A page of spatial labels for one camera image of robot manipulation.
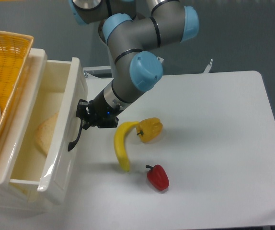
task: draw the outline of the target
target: light blue joint cap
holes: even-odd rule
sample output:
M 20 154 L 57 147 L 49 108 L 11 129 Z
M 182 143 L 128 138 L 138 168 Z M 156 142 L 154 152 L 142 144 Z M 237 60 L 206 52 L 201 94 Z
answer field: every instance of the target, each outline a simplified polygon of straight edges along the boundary
M 184 9 L 185 24 L 181 42 L 195 37 L 199 31 L 199 20 L 196 10 L 192 6 L 185 6 Z
M 143 51 L 132 58 L 129 72 L 134 86 L 146 92 L 162 78 L 163 67 L 155 55 Z
M 74 17 L 76 19 L 76 22 L 79 25 L 87 25 L 87 23 L 80 17 L 80 15 L 78 14 L 76 8 L 74 7 L 74 3 L 72 2 L 72 0 L 69 0 L 69 5 L 71 8 L 72 13 L 74 14 Z
M 109 17 L 103 24 L 103 35 L 108 43 L 108 39 L 113 30 L 125 21 L 132 21 L 130 16 L 125 13 L 117 13 Z

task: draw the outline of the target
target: white drawer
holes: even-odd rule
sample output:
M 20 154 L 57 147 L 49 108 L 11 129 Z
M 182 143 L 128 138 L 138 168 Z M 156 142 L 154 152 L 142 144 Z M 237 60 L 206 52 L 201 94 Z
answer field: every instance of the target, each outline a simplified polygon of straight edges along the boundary
M 21 98 L 0 143 L 0 206 L 47 210 L 62 203 L 77 145 L 68 143 L 78 133 L 76 106 L 87 96 L 78 58 L 71 62 L 46 60 L 43 50 L 32 49 Z M 35 145 L 39 124 L 58 113 L 48 155 Z

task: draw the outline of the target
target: black band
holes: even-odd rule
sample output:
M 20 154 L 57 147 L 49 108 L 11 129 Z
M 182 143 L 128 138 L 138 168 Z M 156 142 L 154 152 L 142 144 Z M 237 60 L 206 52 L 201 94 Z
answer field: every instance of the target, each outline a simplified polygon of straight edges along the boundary
M 179 1 L 179 0 L 165 0 L 165 1 L 160 2 L 158 5 L 156 5 L 156 6 L 152 9 L 151 15 L 154 13 L 154 11 L 155 11 L 159 6 L 165 4 L 165 3 L 169 2 L 169 1 Z
M 112 8 L 111 8 L 110 0 L 106 0 L 105 2 L 107 3 L 109 17 L 111 17 L 112 16 Z
M 121 53 L 120 55 L 118 55 L 117 58 L 115 58 L 114 64 L 116 64 L 119 59 L 121 59 L 123 56 L 125 56 L 127 54 L 130 54 L 130 53 L 133 53 L 133 52 L 142 52 L 142 51 L 144 51 L 144 50 L 142 50 L 142 49 L 130 49 L 130 50 L 127 50 L 127 51 Z
M 160 46 L 161 46 L 161 35 L 160 35 L 158 24 L 157 24 L 156 20 L 153 17 L 150 17 L 150 19 L 153 23 L 153 26 L 155 27 L 156 34 L 157 34 L 158 48 L 160 48 Z

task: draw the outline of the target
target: banana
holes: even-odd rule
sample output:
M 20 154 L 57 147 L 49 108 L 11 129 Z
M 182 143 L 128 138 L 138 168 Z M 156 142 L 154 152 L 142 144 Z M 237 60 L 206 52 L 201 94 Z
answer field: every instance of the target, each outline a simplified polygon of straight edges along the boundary
M 130 162 L 125 149 L 125 136 L 135 126 L 138 121 L 128 121 L 122 123 L 114 134 L 114 150 L 120 167 L 128 172 L 130 170 Z

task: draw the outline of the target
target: yellow bell pepper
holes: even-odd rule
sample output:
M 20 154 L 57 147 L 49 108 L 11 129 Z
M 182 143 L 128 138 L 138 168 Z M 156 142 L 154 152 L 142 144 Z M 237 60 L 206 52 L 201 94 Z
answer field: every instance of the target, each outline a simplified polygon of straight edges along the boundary
M 157 117 L 148 118 L 139 122 L 136 127 L 137 135 L 141 138 L 141 141 L 148 142 L 154 139 L 161 133 L 163 124 Z

